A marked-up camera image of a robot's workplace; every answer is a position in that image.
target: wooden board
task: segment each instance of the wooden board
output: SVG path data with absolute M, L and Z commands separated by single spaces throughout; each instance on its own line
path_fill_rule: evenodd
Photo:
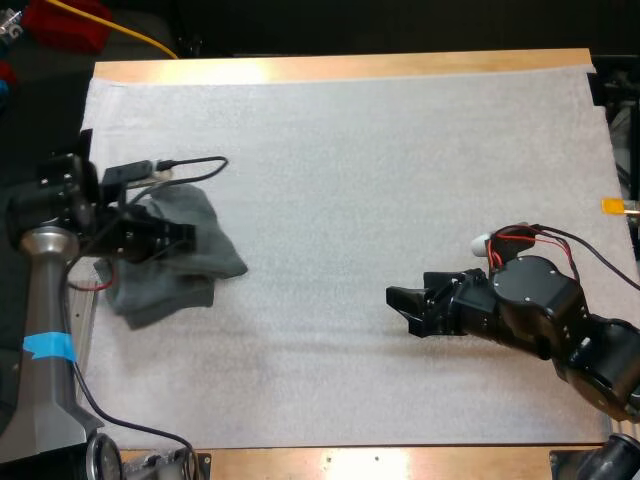
M 159 85 L 260 84 L 590 65 L 587 49 L 96 63 L 94 77 Z
M 260 84 L 505 72 L 590 64 L 587 49 L 97 63 L 94 77 L 159 85 Z M 216 480 L 549 480 L 569 447 L 373 447 L 203 450 Z M 123 452 L 131 458 L 140 452 Z

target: gray cloth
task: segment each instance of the gray cloth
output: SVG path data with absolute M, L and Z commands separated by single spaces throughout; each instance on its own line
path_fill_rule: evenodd
M 149 325 L 183 308 L 210 307 L 216 279 L 247 272 L 247 266 L 220 228 L 216 212 L 199 188 L 168 187 L 153 192 L 141 204 L 154 216 L 195 225 L 196 250 L 141 264 L 115 262 L 117 281 L 107 290 L 107 299 L 131 328 Z M 95 268 L 102 281 L 111 277 L 107 261 L 97 261 Z

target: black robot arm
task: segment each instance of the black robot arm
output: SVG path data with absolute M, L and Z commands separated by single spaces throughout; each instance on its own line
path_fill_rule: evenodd
M 389 287 L 387 303 L 413 335 L 474 335 L 551 359 L 594 407 L 640 422 L 640 331 L 592 314 L 580 284 L 549 260 L 497 250 L 489 278 L 480 269 L 428 272 L 423 289 Z

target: yellow cable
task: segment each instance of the yellow cable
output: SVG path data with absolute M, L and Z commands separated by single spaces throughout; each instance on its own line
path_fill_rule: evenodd
M 154 40 L 153 38 L 149 38 L 146 35 L 143 35 L 141 33 L 135 32 L 133 30 L 129 30 L 126 27 L 118 25 L 117 23 L 110 22 L 109 20 L 105 20 L 104 18 L 96 17 L 95 15 L 92 15 L 90 13 L 84 12 L 82 10 L 78 10 L 77 8 L 72 7 L 71 5 L 67 5 L 66 3 L 62 3 L 59 0 L 46 0 L 46 1 L 48 3 L 50 3 L 51 5 L 55 5 L 58 8 L 62 8 L 63 10 L 66 10 L 67 12 L 75 13 L 76 15 L 80 15 L 81 17 L 87 18 L 87 19 L 92 20 L 92 21 L 94 21 L 96 23 L 100 23 L 100 24 L 102 24 L 102 25 L 104 25 L 106 27 L 112 28 L 113 30 L 117 30 L 117 31 L 122 32 L 122 33 L 124 33 L 126 35 L 131 35 L 132 37 L 135 37 L 138 40 L 142 40 L 143 42 L 147 42 L 147 43 L 153 45 L 154 47 L 159 48 L 164 53 L 169 55 L 171 58 L 175 58 L 175 59 L 178 58 L 178 56 L 175 53 L 173 53 L 171 50 L 169 50 L 169 48 L 165 47 L 163 44 L 161 44 L 157 40 Z

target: white foam sheet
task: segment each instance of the white foam sheet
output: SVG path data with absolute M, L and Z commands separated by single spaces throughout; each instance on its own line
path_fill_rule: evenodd
M 113 415 L 197 447 L 601 441 L 604 415 L 550 362 L 470 337 L 418 339 L 385 304 L 424 271 L 485 267 L 476 235 L 519 221 L 591 241 L 636 278 L 588 67 L 244 86 L 94 80 L 105 167 L 226 155 L 200 186 L 249 265 L 210 309 L 130 331 L 101 298 L 87 379 Z M 203 167 L 183 167 L 182 175 Z M 549 256 L 565 273 L 566 260 Z M 581 247 L 592 311 L 633 290 Z M 123 447 L 152 436 L 107 428 Z

